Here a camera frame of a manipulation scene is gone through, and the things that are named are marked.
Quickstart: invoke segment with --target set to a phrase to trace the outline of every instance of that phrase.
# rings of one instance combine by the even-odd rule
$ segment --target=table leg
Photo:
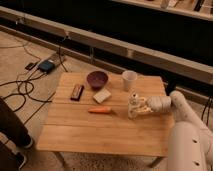
[[[61,155],[60,152],[54,152],[53,153],[55,154],[56,158],[61,162],[62,166],[65,166],[66,165],[66,162],[64,160],[64,157]]]
[[[150,163],[148,166],[150,168],[154,168],[157,166],[161,161],[163,160],[163,157],[157,157],[152,163]]]

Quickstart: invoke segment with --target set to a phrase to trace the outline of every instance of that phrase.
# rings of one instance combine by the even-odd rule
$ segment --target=black device
[[[50,73],[53,69],[60,65],[65,60],[64,56],[59,56],[58,53],[52,54],[48,59],[41,62],[38,69],[45,73]]]
[[[71,95],[71,100],[79,101],[81,98],[81,95],[83,93],[84,86],[80,84],[76,84]]]
[[[30,70],[32,70],[32,69],[37,65],[37,63],[38,63],[38,62],[35,62],[35,63],[30,62],[30,63],[25,67],[25,69],[28,70],[28,71],[30,71]]]

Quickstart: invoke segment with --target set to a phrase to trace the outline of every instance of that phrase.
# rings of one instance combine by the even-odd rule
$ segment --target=person's leg
[[[12,151],[0,141],[0,170],[18,171],[19,163]]]
[[[31,142],[31,137],[24,124],[0,98],[0,132],[13,141],[17,146],[23,147]]]

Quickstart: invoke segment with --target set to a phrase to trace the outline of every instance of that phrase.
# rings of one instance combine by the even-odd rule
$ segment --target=white sponge
[[[101,89],[99,92],[97,92],[93,98],[98,102],[98,103],[102,103],[104,100],[108,99],[111,96],[111,93],[103,88]]]

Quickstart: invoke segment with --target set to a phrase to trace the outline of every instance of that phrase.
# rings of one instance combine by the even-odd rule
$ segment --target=purple bowl
[[[87,75],[87,82],[93,89],[101,89],[108,81],[108,76],[102,71],[94,71]]]

